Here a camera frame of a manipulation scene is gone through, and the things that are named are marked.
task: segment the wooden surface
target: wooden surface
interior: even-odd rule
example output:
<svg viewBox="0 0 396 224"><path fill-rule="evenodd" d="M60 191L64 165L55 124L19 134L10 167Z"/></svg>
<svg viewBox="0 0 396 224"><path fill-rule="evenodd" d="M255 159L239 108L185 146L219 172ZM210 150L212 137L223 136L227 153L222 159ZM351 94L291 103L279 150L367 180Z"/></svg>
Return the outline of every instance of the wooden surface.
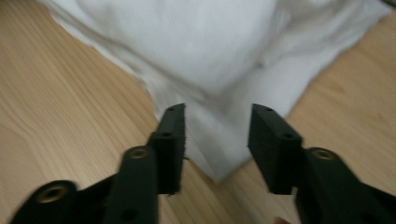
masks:
<svg viewBox="0 0 396 224"><path fill-rule="evenodd" d="M314 80L288 121L307 147L339 153L363 181L396 194L396 13ZM156 128L136 80L68 35L35 1L0 1L0 223L55 179L85 188ZM254 162L213 184L190 161L161 223L298 223L291 196L266 193Z"/></svg>

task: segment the bolt hole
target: bolt hole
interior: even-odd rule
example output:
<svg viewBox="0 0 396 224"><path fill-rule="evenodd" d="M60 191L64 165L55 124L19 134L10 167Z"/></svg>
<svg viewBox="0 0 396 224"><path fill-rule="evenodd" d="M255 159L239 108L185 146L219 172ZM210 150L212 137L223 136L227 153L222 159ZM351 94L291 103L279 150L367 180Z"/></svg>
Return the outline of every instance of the bolt hole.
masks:
<svg viewBox="0 0 396 224"><path fill-rule="evenodd" d="M149 152L144 148L138 148L131 152L131 157L132 159L137 160L147 157L148 154Z"/></svg>
<svg viewBox="0 0 396 224"><path fill-rule="evenodd" d="M293 135L291 133L284 133L282 134L285 138L293 138Z"/></svg>
<svg viewBox="0 0 396 224"><path fill-rule="evenodd" d="M368 224L376 224L376 223L378 223L378 221L376 220L376 218L375 218L373 215L368 214L368 213L363 213L363 214L361 214L361 219L362 219L365 223L368 223Z"/></svg>
<svg viewBox="0 0 396 224"><path fill-rule="evenodd" d="M314 155L320 159L331 161L334 159L334 155L331 152L325 150L316 150Z"/></svg>
<svg viewBox="0 0 396 224"><path fill-rule="evenodd" d="M39 203L52 203L61 199L68 189L64 185L52 186L48 189L43 190L38 196L37 201Z"/></svg>
<svg viewBox="0 0 396 224"><path fill-rule="evenodd" d="M122 221L133 221L136 219L137 213L134 209L125 210L121 215Z"/></svg>

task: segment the white towel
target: white towel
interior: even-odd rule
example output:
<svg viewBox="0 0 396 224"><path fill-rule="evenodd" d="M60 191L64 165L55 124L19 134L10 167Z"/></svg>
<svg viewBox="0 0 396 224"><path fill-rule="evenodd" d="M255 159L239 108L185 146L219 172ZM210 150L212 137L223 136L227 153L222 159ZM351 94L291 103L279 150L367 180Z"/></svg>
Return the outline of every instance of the white towel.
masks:
<svg viewBox="0 0 396 224"><path fill-rule="evenodd" d="M376 0L39 2L136 76L158 118L187 104L187 155L215 181L250 158L252 103L286 116L323 67L390 13Z"/></svg>

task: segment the black plastic part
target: black plastic part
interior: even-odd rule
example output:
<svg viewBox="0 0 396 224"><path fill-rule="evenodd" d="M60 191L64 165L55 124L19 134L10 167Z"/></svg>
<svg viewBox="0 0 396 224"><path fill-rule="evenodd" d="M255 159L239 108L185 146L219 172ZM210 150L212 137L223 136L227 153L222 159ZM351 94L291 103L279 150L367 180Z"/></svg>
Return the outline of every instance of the black plastic part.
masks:
<svg viewBox="0 0 396 224"><path fill-rule="evenodd" d="M155 150L150 147L129 149L110 191L103 223L157 223L157 192Z"/></svg>
<svg viewBox="0 0 396 224"><path fill-rule="evenodd" d="M11 223L71 223L73 216L70 216L70 211L76 195L76 185L73 182L66 180L50 182L30 196Z"/></svg>
<svg viewBox="0 0 396 224"><path fill-rule="evenodd" d="M319 147L305 150L303 172L301 182L310 188L298 186L297 209L302 217L319 215L314 221L302 219L303 223L395 223L371 191L330 150ZM309 200L299 195L304 191L310 192ZM312 201L316 201L319 214L317 210L306 209Z"/></svg>
<svg viewBox="0 0 396 224"><path fill-rule="evenodd" d="M382 1L390 5L391 7L396 7L396 0L382 0Z"/></svg>
<svg viewBox="0 0 396 224"><path fill-rule="evenodd" d="M362 184L330 150L302 149L301 137L271 108L253 106L248 141L271 192L289 193L297 187L302 223L396 223L394 196Z"/></svg>
<svg viewBox="0 0 396 224"><path fill-rule="evenodd" d="M184 105L169 107L147 146L157 153L159 194L175 194L180 191L181 170L185 151L186 135Z"/></svg>
<svg viewBox="0 0 396 224"><path fill-rule="evenodd" d="M157 194L180 190L184 108L168 108L148 145L125 152L117 174L80 191L70 181L48 183L30 196L11 223L157 223Z"/></svg>
<svg viewBox="0 0 396 224"><path fill-rule="evenodd" d="M273 109L253 105L248 148L274 194L291 194L302 141Z"/></svg>

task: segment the wooden floor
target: wooden floor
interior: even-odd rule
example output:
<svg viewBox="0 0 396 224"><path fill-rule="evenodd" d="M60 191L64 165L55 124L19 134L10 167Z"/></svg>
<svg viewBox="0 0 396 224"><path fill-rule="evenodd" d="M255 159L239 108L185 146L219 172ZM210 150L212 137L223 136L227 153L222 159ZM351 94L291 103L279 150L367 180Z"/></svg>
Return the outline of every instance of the wooden floor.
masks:
<svg viewBox="0 0 396 224"><path fill-rule="evenodd" d="M288 121L307 147L339 153L361 181L396 195L396 13L309 86ZM81 188L118 169L157 121L130 75L71 37L32 0L0 1L0 223L55 179ZM266 193L254 162L214 184L185 162L160 223L298 223L291 196Z"/></svg>

